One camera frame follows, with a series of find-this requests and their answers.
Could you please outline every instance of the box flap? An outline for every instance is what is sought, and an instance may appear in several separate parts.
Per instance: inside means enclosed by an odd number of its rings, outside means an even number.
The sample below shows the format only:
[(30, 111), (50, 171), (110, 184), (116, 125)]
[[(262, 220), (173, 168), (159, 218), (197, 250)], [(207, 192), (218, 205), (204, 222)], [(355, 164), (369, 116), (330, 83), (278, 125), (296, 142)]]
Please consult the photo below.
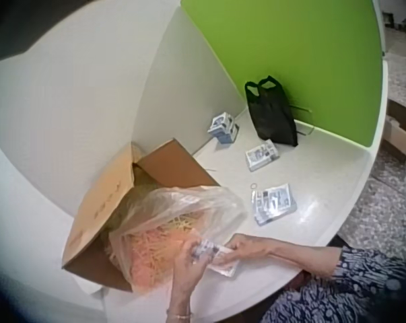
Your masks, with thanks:
[(137, 165), (164, 187), (218, 186), (176, 139), (141, 158)]
[(105, 167), (99, 179), (86, 193), (65, 245), (63, 266), (93, 241), (124, 195), (133, 187), (132, 163), (141, 156), (138, 147), (126, 145)]

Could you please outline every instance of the white countertop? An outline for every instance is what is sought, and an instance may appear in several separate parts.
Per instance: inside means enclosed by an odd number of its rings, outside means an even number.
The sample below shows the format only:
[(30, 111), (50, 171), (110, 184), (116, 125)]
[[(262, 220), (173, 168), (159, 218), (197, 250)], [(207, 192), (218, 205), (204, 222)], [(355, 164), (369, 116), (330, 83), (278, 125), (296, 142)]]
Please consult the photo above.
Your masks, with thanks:
[[(259, 144), (246, 111), (232, 145), (211, 140), (196, 154), (197, 161), (219, 182), (242, 198), (249, 215), (238, 232), (286, 240), (310, 246), (325, 246), (345, 221), (363, 185), (374, 158), (368, 149), (320, 129), (299, 135), (295, 148), (277, 145), (281, 157), (251, 173), (244, 152)], [(250, 186), (259, 189), (290, 183), (298, 209), (291, 215), (259, 227), (251, 215)], [(243, 262), (233, 279), (206, 272), (191, 300), (195, 321), (222, 320), (253, 306), (288, 283), (298, 268), (281, 262)], [(110, 322), (162, 322), (169, 299), (169, 286), (147, 295), (110, 290), (105, 297)]]

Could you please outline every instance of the green panel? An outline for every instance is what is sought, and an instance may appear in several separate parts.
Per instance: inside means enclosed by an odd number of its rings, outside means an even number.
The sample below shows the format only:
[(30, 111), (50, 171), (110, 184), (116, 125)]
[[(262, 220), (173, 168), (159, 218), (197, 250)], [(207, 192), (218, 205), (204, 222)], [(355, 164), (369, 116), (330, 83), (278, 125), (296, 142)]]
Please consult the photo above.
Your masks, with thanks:
[(305, 122), (370, 146), (382, 49), (371, 0), (182, 0), (244, 96), (272, 75)]

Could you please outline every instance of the sleeve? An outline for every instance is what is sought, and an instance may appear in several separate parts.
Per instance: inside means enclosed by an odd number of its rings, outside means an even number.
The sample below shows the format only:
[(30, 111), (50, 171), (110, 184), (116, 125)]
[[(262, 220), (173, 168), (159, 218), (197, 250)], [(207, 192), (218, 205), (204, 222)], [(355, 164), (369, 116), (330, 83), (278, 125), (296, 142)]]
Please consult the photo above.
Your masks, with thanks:
[(339, 288), (361, 296), (399, 291), (405, 278), (406, 261), (389, 258), (377, 250), (348, 247), (342, 248), (332, 276)]

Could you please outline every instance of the clear plastic bag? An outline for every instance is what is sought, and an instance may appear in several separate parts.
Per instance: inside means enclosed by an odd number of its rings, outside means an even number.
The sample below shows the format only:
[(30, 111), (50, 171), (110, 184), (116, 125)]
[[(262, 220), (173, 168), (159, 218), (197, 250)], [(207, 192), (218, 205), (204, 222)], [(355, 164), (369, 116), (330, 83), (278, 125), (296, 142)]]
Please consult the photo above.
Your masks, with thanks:
[(246, 217), (240, 198), (218, 186), (159, 188), (136, 202), (110, 232), (114, 261), (134, 289), (165, 282), (182, 241), (193, 230), (223, 244)]

